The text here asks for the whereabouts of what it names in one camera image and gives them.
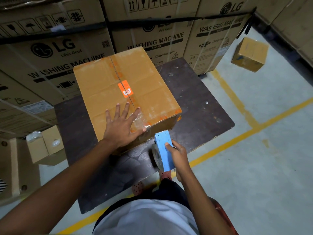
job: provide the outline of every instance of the umbrella symbol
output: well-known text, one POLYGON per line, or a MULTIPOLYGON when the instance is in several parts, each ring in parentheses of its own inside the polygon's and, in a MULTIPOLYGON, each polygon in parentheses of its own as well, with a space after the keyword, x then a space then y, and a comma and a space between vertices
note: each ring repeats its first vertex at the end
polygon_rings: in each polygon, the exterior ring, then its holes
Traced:
POLYGON ((35 26, 33 23, 28 23, 28 24, 26 24, 25 27, 31 27, 31 28, 32 28, 32 31, 34 31, 33 26, 35 26))
POLYGON ((157 0, 152 0, 151 2, 153 2, 153 6, 155 7, 157 0))

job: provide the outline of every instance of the concrete floor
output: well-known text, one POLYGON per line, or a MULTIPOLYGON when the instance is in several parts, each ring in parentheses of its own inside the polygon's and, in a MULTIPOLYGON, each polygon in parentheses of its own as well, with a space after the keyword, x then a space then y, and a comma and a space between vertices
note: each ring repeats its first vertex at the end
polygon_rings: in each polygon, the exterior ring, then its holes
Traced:
MULTIPOLYGON (((254 29, 248 36, 267 42, 254 29)), ((217 71, 203 78, 236 126, 188 154, 189 161, 240 235, 311 234, 312 73, 288 63, 275 43, 257 73, 231 64, 242 38, 232 44, 217 71)), ((66 161, 41 166, 42 184, 67 166, 66 161)), ((145 184, 157 179, 154 174, 145 184)), ((84 215, 75 202, 52 233, 91 234, 103 209, 130 194, 128 189, 84 215)), ((0 207, 0 217, 16 204, 0 207)))

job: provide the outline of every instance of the right hand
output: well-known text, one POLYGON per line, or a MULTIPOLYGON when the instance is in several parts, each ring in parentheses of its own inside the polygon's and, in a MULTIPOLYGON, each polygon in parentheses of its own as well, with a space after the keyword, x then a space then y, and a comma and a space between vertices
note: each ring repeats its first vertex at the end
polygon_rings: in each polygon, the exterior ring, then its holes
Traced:
POLYGON ((177 171, 177 179, 182 182, 182 177, 184 177, 185 174, 192 172, 192 170, 188 162, 186 149, 173 139, 172 143, 174 147, 172 147, 168 142, 165 143, 165 147, 172 154, 173 162, 177 171))

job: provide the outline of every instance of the qr code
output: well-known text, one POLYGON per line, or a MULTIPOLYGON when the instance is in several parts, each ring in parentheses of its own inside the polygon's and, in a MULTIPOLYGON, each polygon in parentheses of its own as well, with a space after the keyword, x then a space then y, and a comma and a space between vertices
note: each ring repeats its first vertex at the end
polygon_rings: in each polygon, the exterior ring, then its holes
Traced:
POLYGON ((109 46, 110 46, 109 41, 108 41, 108 40, 103 41, 103 42, 102 42, 102 46, 103 46, 104 48, 109 47, 109 46))

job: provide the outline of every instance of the yellow tape line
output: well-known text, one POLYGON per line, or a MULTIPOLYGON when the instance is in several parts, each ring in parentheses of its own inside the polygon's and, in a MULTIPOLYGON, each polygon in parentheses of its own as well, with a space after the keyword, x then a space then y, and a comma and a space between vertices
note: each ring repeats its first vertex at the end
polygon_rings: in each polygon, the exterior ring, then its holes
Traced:
POLYGON ((228 97, 231 99, 231 101, 234 103, 234 105, 237 107, 240 113, 245 117, 246 121, 251 126, 251 128, 258 126, 259 123, 252 116, 252 114, 248 110, 246 110, 245 105, 241 102, 241 100, 238 98, 236 93, 230 88, 227 82, 221 77, 219 72, 215 69, 211 71, 210 73, 213 75, 215 79, 217 79, 217 81, 219 82, 221 87, 224 89, 228 97))
MULTIPOLYGON (((210 152, 200 156, 199 158, 197 159, 194 159, 193 161, 190 162, 190 166, 191 167, 194 167, 198 164, 200 164, 201 162, 207 160, 208 158, 211 158, 213 156, 215 156, 216 154, 230 148, 231 146, 233 146, 234 144, 238 143, 238 142, 241 142, 243 141, 244 139, 250 137, 251 135, 253 134, 256 134, 256 133, 259 133, 260 131, 262 131, 263 129, 267 128, 268 126, 280 121, 281 119, 283 118, 286 118, 287 116, 297 112, 298 110, 308 106, 309 104, 312 104, 313 103, 313 97, 306 100, 305 102, 302 102, 301 104, 297 105, 297 106, 294 106, 294 107, 291 107, 289 110, 275 116, 274 118, 262 123, 262 124, 259 124, 258 126, 256 126, 255 128, 237 136, 236 138, 233 138, 232 140, 222 144, 221 146, 218 146, 217 148, 211 150, 210 152)), ((175 177, 176 176, 176 172, 172 172, 172 177, 175 177)), ((90 224, 90 223, 93 223, 93 222, 96 222, 97 219, 107 210, 107 208, 103 209, 103 210, 100 210, 99 212, 96 212, 92 215, 90 215, 89 217, 87 218, 84 218, 83 220, 81 221, 78 221, 77 223, 73 224, 72 226, 68 227, 67 229, 61 231, 60 233, 58 234, 72 234, 74 232, 76 232, 77 230, 81 229, 82 227, 90 224)))

